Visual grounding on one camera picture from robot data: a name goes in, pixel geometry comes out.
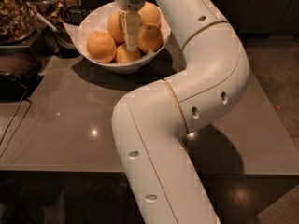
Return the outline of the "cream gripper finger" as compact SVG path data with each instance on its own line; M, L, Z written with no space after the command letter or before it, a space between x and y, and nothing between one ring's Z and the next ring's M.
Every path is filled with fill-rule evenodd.
M137 11L126 11L124 15L125 43L127 49L135 51L138 46L138 33L141 25L141 18Z
M125 40L125 24L124 24L124 12L121 12L120 14L120 18L121 18L121 28L122 28L122 32L123 32L123 39Z

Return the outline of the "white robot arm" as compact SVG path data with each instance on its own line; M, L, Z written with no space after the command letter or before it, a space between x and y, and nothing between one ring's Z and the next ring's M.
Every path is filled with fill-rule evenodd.
M123 10L140 0L116 0ZM221 224L182 145L230 112L249 80L247 54L210 0L156 0L183 71L127 93L112 114L121 164L145 224Z

